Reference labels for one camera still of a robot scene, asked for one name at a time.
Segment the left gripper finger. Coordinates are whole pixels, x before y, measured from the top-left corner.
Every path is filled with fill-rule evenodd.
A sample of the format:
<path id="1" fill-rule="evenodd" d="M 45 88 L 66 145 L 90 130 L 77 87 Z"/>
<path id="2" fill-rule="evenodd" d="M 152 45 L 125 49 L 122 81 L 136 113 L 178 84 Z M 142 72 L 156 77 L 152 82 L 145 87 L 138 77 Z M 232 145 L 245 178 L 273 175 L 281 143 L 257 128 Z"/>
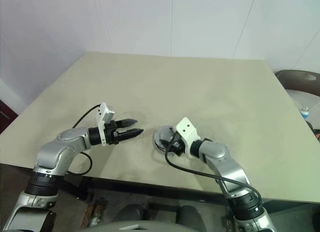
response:
<path id="1" fill-rule="evenodd" d="M 138 122 L 137 120 L 132 118 L 122 119 L 117 121 L 117 127 L 120 129 L 128 128 L 137 122 Z"/>
<path id="2" fill-rule="evenodd" d="M 133 128 L 124 132 L 117 132 L 116 141 L 121 142 L 139 136 L 144 130 L 141 128 Z"/>

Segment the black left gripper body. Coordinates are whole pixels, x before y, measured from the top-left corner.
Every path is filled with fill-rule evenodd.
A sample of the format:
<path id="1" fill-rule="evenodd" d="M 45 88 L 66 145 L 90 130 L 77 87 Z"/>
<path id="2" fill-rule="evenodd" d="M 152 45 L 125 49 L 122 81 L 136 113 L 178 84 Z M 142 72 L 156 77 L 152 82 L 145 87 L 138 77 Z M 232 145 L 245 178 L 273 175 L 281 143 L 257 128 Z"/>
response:
<path id="1" fill-rule="evenodd" d="M 104 124 L 104 135 L 108 145 L 117 145 L 119 140 L 119 132 L 117 129 L 121 126 L 121 122 L 111 120 L 110 123 Z"/>

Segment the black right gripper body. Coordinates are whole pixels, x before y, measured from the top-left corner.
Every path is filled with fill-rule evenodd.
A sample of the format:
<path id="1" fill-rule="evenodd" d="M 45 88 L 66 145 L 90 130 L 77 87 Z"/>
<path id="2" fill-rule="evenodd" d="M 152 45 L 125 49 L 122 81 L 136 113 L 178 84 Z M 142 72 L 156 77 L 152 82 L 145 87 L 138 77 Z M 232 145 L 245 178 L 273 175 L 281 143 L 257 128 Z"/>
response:
<path id="1" fill-rule="evenodd" d="M 179 134 L 174 134 L 168 142 L 166 151 L 180 157 L 185 153 L 186 145 Z"/>

